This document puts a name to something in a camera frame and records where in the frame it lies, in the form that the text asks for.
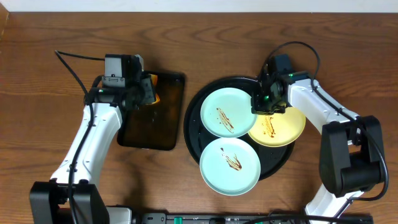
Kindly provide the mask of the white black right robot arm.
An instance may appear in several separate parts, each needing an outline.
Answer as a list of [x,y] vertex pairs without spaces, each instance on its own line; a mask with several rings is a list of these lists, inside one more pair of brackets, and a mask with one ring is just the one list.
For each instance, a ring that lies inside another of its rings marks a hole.
[[322,185],[300,221],[344,223],[343,212],[355,201],[382,198],[389,186],[382,129],[374,116],[362,117],[333,99],[307,72],[262,74],[252,94],[252,112],[298,109],[321,134]]

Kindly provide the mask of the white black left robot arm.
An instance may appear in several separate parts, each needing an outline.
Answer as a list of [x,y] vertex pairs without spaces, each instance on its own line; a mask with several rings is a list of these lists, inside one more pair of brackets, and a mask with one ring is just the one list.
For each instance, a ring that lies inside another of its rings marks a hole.
[[100,75],[85,95],[79,130],[58,169],[47,182],[30,190],[34,223],[136,223],[139,216],[128,206],[107,206],[96,184],[111,141],[123,123],[127,104],[158,100],[157,76],[141,73],[126,85],[126,77]]

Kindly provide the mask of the yellow plate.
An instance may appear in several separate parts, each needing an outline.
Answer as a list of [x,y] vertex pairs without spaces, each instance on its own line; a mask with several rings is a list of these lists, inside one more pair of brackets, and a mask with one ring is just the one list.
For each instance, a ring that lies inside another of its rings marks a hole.
[[294,142],[303,132],[305,123],[305,115],[289,107],[283,114],[259,115],[248,134],[260,145],[281,147]]

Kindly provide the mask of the light blue plate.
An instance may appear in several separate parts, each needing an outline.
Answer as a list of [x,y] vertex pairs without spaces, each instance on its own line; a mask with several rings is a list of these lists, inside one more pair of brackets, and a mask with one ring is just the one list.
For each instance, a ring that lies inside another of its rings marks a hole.
[[210,142],[200,156],[205,183],[222,195],[237,196],[250,191],[261,174],[259,156],[252,146],[238,138]]
[[200,108],[204,127],[220,138],[238,138],[255,124],[251,96],[238,88],[220,88],[210,93]]

